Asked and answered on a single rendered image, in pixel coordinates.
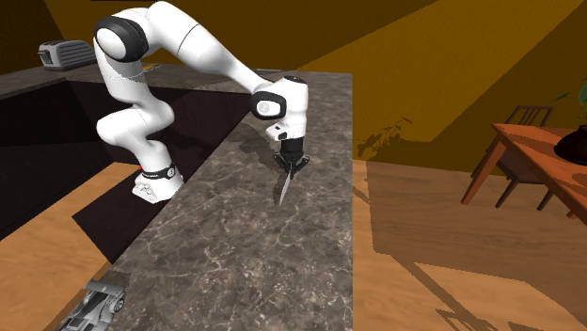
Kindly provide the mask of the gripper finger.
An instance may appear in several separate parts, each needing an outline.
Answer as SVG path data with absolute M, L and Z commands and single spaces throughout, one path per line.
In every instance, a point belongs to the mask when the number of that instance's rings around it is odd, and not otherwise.
M 279 152 L 275 153 L 273 158 L 278 166 L 283 169 L 287 175 L 289 175 L 291 172 L 291 164 L 286 162 Z
M 306 155 L 296 154 L 291 161 L 291 177 L 299 172 L 304 166 L 309 163 L 309 157 Z

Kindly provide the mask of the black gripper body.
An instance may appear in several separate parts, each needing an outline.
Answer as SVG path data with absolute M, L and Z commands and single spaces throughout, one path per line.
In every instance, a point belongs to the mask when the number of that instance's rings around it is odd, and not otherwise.
M 303 143 L 303 137 L 282 140 L 280 156 L 285 162 L 298 162 L 304 156 Z

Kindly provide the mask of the silver knife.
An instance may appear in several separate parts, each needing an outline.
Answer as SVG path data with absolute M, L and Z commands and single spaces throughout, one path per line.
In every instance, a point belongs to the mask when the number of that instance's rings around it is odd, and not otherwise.
M 284 181 L 284 184 L 283 184 L 281 192 L 280 192 L 278 206 L 281 206 L 281 204 L 283 203 L 283 200 L 286 196 L 287 190 L 289 188 L 289 185 L 290 185 L 290 182 L 292 179 L 293 169 L 294 169 L 294 165 L 292 163 L 289 163 L 289 169 L 287 170 L 287 176 L 286 176 L 286 179 Z

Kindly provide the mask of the wooden chair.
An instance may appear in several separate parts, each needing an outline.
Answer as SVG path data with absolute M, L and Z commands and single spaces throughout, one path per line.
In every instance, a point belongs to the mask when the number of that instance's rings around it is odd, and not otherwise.
M 537 117 L 544 113 L 543 119 L 538 122 L 538 126 L 543 127 L 546 125 L 552 111 L 552 106 L 518 105 L 504 123 L 512 124 L 514 117 L 520 114 L 521 118 L 517 124 L 532 126 Z M 519 183 L 543 185 L 543 182 L 514 151 L 506 150 L 497 161 L 497 167 L 506 175 L 509 184 L 497 201 L 496 208 L 503 204 Z

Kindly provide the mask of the grey toy vehicle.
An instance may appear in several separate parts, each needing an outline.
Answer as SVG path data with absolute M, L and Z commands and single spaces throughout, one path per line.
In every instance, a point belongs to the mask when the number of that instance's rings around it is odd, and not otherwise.
M 125 304 L 122 286 L 90 280 L 86 296 L 56 331 L 105 331 Z

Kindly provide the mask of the grey toaster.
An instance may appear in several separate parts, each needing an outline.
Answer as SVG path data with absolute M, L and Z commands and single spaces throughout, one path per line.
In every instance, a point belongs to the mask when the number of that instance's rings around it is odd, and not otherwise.
M 44 42 L 39 46 L 38 55 L 43 67 L 53 71 L 67 71 L 96 62 L 94 49 L 79 39 Z

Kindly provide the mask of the wooden table with potted plant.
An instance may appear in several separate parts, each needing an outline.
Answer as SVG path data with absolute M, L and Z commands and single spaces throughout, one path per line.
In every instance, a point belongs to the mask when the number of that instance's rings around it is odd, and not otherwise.
M 486 150 L 461 202 L 468 204 L 506 150 L 514 151 L 568 209 L 587 225 L 587 124 L 575 131 L 547 126 L 493 123 L 496 136 Z

